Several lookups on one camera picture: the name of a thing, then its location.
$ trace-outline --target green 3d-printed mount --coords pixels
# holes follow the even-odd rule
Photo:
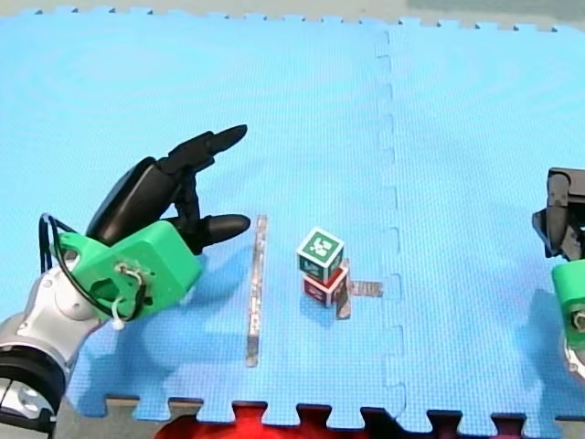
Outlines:
[[[78,233],[62,233],[59,237],[63,250],[80,256],[71,271],[78,283],[108,308],[118,299],[121,315],[129,315],[135,307],[139,281],[146,288],[147,300],[136,318],[175,305],[203,271],[175,227],[163,220],[111,247]],[[128,272],[138,276],[129,276]],[[96,314],[102,320],[110,318],[98,309]]]
[[[562,263],[552,271],[567,344],[585,349],[585,260]]]

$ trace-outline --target toy block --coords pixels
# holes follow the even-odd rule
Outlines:
[[[341,265],[344,242],[318,227],[313,228],[297,250],[301,271],[326,283]]]
[[[321,283],[305,274],[303,289],[306,294],[324,306],[331,306],[338,296],[347,294],[347,268],[339,267],[326,283]]]

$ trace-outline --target red cube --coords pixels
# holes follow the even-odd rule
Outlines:
[[[347,291],[347,271],[347,266],[342,264],[326,283],[321,283],[305,274],[303,276],[304,292],[324,306],[331,306],[340,293]]]

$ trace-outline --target robotic hand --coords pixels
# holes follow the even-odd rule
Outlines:
[[[585,170],[551,168],[547,186],[547,207],[532,223],[545,256],[568,261],[553,269],[552,278],[563,318],[564,358],[585,383]]]
[[[246,131],[207,132],[168,157],[145,158],[116,183],[85,235],[41,218],[41,275],[24,312],[0,325],[0,437],[50,438],[88,336],[107,321],[121,329],[175,304],[201,274],[194,255],[248,229],[241,215],[201,218],[195,187],[196,173]],[[172,204],[177,216],[161,219]]]

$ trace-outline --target interlocking foam tile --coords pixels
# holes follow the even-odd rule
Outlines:
[[[200,399],[199,420],[229,422],[234,401],[267,402],[264,422],[287,425],[297,404],[319,404],[343,428],[363,425],[362,407],[397,416],[404,392],[388,367],[402,333],[382,299],[357,298],[338,322],[303,296],[295,256],[318,225],[346,242],[356,279],[399,272],[388,34],[338,17],[149,12],[29,10],[0,26],[2,317],[24,306],[37,275],[41,212],[83,230],[138,160],[246,123],[197,187],[204,214],[268,215],[260,365],[245,367],[250,230],[205,252],[205,275],[180,305],[94,334],[73,405],[100,416],[105,395],[131,395],[136,418],[164,420],[168,399]],[[398,301],[393,285],[385,300]]]
[[[461,434],[495,434],[490,417],[526,416],[524,435],[555,437],[557,416],[585,415],[563,369],[561,324],[531,214],[551,166],[585,167],[585,37],[421,27],[388,29],[400,224],[407,393],[399,423],[463,414]]]

